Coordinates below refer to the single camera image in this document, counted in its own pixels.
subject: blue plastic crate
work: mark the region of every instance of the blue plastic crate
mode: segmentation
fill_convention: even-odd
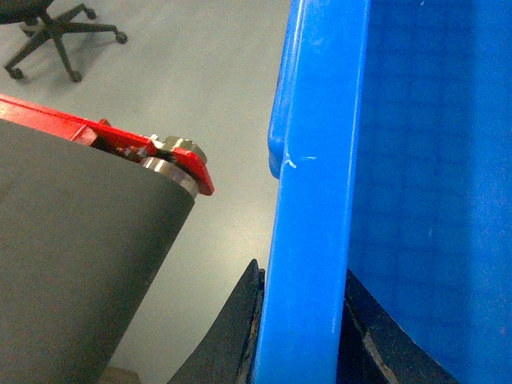
[[[512,2],[292,1],[269,148],[256,384],[335,382],[347,255],[460,382],[510,381]]]
[[[464,383],[512,377],[512,3],[373,0],[349,267]]]

